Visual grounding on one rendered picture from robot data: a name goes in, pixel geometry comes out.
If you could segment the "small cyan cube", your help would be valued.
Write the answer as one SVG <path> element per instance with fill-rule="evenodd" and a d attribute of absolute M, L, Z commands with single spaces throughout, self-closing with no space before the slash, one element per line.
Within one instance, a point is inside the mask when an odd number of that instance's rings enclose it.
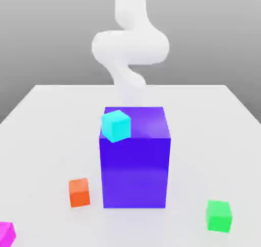
<path fill-rule="evenodd" d="M 120 110 L 101 117 L 101 133 L 111 143 L 131 137 L 131 118 Z"/>

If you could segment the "small orange cube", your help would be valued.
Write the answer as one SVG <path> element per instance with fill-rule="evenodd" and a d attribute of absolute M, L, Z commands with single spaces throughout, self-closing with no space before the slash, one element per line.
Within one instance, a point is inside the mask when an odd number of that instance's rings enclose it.
<path fill-rule="evenodd" d="M 69 181 L 69 197 L 72 208 L 90 205 L 89 184 L 87 178 Z"/>

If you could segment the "small green cube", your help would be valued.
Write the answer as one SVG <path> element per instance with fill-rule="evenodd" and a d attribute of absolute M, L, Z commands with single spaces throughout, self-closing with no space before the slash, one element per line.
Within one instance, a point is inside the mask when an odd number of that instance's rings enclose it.
<path fill-rule="evenodd" d="M 206 224 L 209 231 L 229 233 L 232 224 L 229 202 L 208 200 Z"/>

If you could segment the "large purple box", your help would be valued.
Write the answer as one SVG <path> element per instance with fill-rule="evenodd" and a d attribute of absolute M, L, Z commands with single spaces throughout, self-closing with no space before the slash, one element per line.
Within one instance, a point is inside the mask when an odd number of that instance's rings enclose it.
<path fill-rule="evenodd" d="M 100 134 L 104 208 L 165 208 L 171 136 L 163 107 L 120 107 L 131 137 L 115 143 Z"/>

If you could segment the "small magenta cube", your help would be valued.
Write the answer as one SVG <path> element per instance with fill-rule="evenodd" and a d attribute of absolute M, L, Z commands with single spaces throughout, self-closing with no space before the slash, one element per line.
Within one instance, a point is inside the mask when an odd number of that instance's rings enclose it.
<path fill-rule="evenodd" d="M 11 247 L 16 239 L 13 223 L 0 222 L 0 247 Z"/>

